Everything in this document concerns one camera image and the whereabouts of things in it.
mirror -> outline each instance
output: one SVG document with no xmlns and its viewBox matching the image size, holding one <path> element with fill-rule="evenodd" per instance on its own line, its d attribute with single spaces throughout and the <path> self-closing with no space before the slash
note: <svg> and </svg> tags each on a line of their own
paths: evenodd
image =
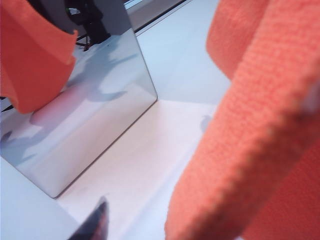
<svg viewBox="0 0 320 240">
<path fill-rule="evenodd" d="M 69 33 L 78 30 L 76 63 L 49 104 L 28 114 L 14 108 L 1 113 L 0 145 L 4 159 L 55 198 L 157 100 L 157 94 L 123 1 L 78 1 L 94 3 L 98 12 L 97 18 L 84 17 L 89 19 L 86 26 L 73 16 L 83 13 L 73 6 L 74 0 L 39 2 L 57 27 Z"/>
</svg>

window frame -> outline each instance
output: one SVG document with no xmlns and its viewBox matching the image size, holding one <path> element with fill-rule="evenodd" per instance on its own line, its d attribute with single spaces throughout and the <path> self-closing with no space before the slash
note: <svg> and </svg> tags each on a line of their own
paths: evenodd
<svg viewBox="0 0 320 240">
<path fill-rule="evenodd" d="M 140 31 L 186 0 L 129 0 L 124 4 L 132 28 Z"/>
</svg>

white table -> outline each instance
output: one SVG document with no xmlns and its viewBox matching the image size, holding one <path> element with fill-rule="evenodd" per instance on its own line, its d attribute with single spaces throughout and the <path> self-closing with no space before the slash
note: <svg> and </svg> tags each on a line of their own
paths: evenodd
<svg viewBox="0 0 320 240">
<path fill-rule="evenodd" d="M 159 101 L 55 200 L 77 224 L 105 196 L 110 209 L 108 240 L 165 238 L 173 187 L 230 84 L 205 50 L 217 2 L 193 0 L 138 37 Z M 41 192 L 30 194 L 35 194 L 33 201 L 53 201 Z M 22 196 L 20 190 L 15 193 L 18 195 Z M 20 199 L 20 204 L 25 208 L 30 203 Z M 4 211 L 17 216 L 19 207 Z M 50 214 L 42 213 L 47 218 Z M 70 233 L 73 221 L 65 225 Z M 28 223 L 19 227 L 33 236 Z M 4 239 L 20 239 L 17 236 Z"/>
</svg>

orange fabric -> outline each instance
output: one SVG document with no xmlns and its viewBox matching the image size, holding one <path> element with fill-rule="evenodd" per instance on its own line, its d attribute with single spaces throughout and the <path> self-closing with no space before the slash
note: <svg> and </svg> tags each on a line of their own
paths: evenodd
<svg viewBox="0 0 320 240">
<path fill-rule="evenodd" d="M 167 240 L 233 240 L 253 219 L 245 240 L 320 239 L 314 229 L 320 192 L 320 1 L 266 1 L 263 12 L 252 11 L 261 20 L 249 35 L 244 31 L 244 41 L 239 33 L 228 34 L 242 23 L 226 25 L 218 36 L 214 26 L 224 20 L 219 11 L 225 9 L 220 6 L 231 4 L 240 12 L 245 5 L 249 13 L 248 2 L 257 10 L 255 0 L 222 0 L 214 17 L 207 48 L 233 76 L 232 84 L 174 189 Z M 230 49 L 238 43 L 237 62 Z M 213 48 L 222 48 L 220 56 Z M 287 201 L 301 193 L 308 196 Z M 299 200 L 310 204 L 307 216 Z M 295 219 L 283 223 L 285 214 Z M 275 215 L 280 222 L 270 220 Z"/>
<path fill-rule="evenodd" d="M 1 96 L 21 113 L 50 102 L 73 70 L 76 38 L 76 31 L 58 29 L 26 0 L 1 1 Z"/>
<path fill-rule="evenodd" d="M 222 0 L 209 29 L 206 49 L 214 63 L 232 79 L 251 43 L 269 0 Z"/>
</svg>

dark object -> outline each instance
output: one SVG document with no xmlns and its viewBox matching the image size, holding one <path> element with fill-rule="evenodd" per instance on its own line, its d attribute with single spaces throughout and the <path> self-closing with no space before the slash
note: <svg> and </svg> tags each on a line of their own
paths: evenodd
<svg viewBox="0 0 320 240">
<path fill-rule="evenodd" d="M 68 240 L 106 240 L 108 205 L 105 199 Z"/>
<path fill-rule="evenodd" d="M 6 107 L 4 110 L 2 110 L 1 112 L 5 112 L 5 111 L 8 111 L 8 110 L 11 110 L 11 109 L 14 109 L 14 106 L 10 105 L 8 107 Z"/>
<path fill-rule="evenodd" d="M 83 25 L 91 45 L 100 44 L 111 36 L 101 22 L 104 15 L 93 0 L 64 0 L 64 5 L 71 21 Z"/>
<path fill-rule="evenodd" d="M 30 5 L 40 14 L 42 17 L 47 19 L 50 23 L 54 24 L 54 21 L 49 16 L 47 10 L 45 9 L 44 5 L 41 3 L 40 0 L 27 0 Z"/>
</svg>

